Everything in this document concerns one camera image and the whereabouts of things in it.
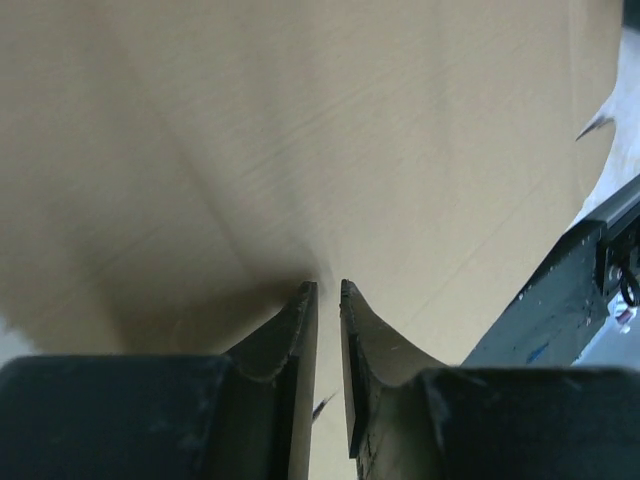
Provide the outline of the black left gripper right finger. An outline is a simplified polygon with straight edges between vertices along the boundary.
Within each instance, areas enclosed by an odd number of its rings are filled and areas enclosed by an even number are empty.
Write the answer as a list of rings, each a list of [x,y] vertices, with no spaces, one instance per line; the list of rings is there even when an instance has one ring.
[[[422,351],[340,293],[348,449],[361,479],[635,479],[639,375],[466,368]]]

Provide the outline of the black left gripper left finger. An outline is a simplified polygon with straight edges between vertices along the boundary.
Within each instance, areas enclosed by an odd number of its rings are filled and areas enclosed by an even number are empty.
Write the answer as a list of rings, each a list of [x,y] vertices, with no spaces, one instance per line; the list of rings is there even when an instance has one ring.
[[[23,356],[1,370],[5,479],[304,479],[318,292],[220,355]]]

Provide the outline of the brown cardboard box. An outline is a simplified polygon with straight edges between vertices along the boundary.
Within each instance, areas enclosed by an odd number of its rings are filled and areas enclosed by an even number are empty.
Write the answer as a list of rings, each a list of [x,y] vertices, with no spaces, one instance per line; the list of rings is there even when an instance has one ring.
[[[217,353],[319,285],[309,475],[352,479],[340,282],[463,361],[611,142],[618,1],[5,1],[1,357]]]

